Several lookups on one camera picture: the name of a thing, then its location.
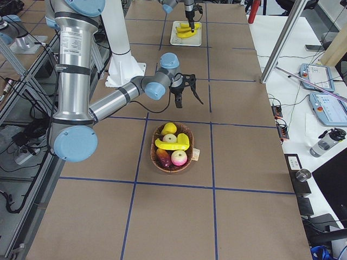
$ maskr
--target warning label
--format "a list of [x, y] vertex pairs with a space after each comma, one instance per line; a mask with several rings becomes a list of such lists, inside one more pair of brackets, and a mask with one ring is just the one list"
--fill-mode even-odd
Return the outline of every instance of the warning label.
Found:
[[82, 55], [82, 33], [60, 32], [60, 54]]

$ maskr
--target yellow banana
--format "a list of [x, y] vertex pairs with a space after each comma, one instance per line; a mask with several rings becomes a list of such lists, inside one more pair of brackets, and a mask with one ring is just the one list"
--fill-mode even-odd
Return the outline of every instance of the yellow banana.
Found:
[[158, 138], [155, 141], [155, 144], [160, 149], [171, 150], [171, 151], [176, 151], [176, 150], [186, 151], [190, 146], [189, 137], [186, 134], [179, 134], [177, 136], [177, 142], [163, 142], [163, 141], [160, 141], [160, 139]]
[[178, 33], [187, 33], [188, 31], [191, 31], [191, 29], [190, 29], [190, 27], [187, 27], [187, 28], [176, 27], [176, 31]]
[[[187, 23], [179, 23], [179, 26], [184, 29], [184, 28], [190, 28], [189, 24]], [[199, 23], [194, 23], [194, 27], [195, 29], [199, 29], [200, 28], [200, 24]]]
[[189, 37], [196, 35], [196, 32], [197, 32], [197, 30], [194, 30], [194, 32], [191, 32], [190, 30], [187, 32], [178, 32], [177, 37], [178, 38], [189, 38]]

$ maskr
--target apple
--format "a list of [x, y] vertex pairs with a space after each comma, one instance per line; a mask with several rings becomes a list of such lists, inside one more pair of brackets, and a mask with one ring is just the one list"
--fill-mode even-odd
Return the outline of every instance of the apple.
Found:
[[166, 134], [163, 137], [163, 142], [177, 142], [177, 137], [174, 134]]
[[184, 165], [187, 162], [187, 159], [187, 154], [182, 150], [174, 151], [171, 155], [171, 161], [176, 166]]

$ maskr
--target table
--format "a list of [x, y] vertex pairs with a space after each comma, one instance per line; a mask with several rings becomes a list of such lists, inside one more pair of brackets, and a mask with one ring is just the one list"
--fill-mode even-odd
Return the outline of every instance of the table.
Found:
[[[287, 17], [280, 16], [257, 16], [254, 24], [250, 25], [255, 49], [257, 51], [260, 66], [265, 67], [271, 51], [277, 41], [277, 38], [286, 22]], [[292, 56], [279, 58], [278, 67], [296, 73], [302, 63], [318, 61], [320, 54], [305, 50], [305, 44], [320, 44], [306, 18], [301, 17], [294, 28], [291, 36], [286, 43], [281, 56]], [[332, 76], [338, 77], [335, 68], [331, 68]], [[289, 79], [286, 74], [274, 70], [266, 83], [267, 92], [274, 95], [282, 104], [294, 104], [300, 83], [298, 80]], [[347, 88], [343, 82], [335, 82], [336, 92], [342, 96], [347, 96]], [[297, 101], [301, 101], [310, 91], [300, 87]], [[290, 123], [293, 106], [283, 106], [282, 113], [287, 123]], [[347, 147], [347, 142], [341, 142], [334, 148], [326, 152], [319, 158], [314, 158], [309, 153], [309, 148], [319, 139], [318, 136], [331, 127], [323, 126], [316, 118], [308, 98], [294, 108], [292, 122], [289, 128], [290, 140], [282, 145], [284, 153], [296, 153], [299, 156], [303, 168], [313, 172], [319, 166], [326, 163], [329, 159], [341, 152]], [[313, 216], [320, 216], [330, 213], [334, 219], [337, 219], [335, 213], [326, 202], [320, 189], [313, 178], [308, 180], [312, 194], [309, 197], [313, 210]]]
[[[183, 109], [171, 103], [152, 114], [130, 104], [96, 125], [98, 150], [66, 163], [28, 260], [311, 259], [244, 8], [203, 8], [202, 45], [173, 47], [183, 5], [165, 15], [156, 2], [132, 2], [126, 24], [146, 74], [176, 53], [205, 105], [186, 90]], [[112, 91], [104, 83], [93, 100]], [[166, 98], [138, 101], [157, 111]], [[175, 175], [149, 154], [152, 133], [168, 121], [187, 125], [201, 150]]]

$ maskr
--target lemon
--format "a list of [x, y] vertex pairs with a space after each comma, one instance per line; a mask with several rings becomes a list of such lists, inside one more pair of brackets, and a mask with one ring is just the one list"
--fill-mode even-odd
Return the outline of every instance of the lemon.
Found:
[[175, 126], [174, 123], [166, 123], [161, 134], [166, 135], [166, 134], [174, 134], [177, 131], [177, 127]]

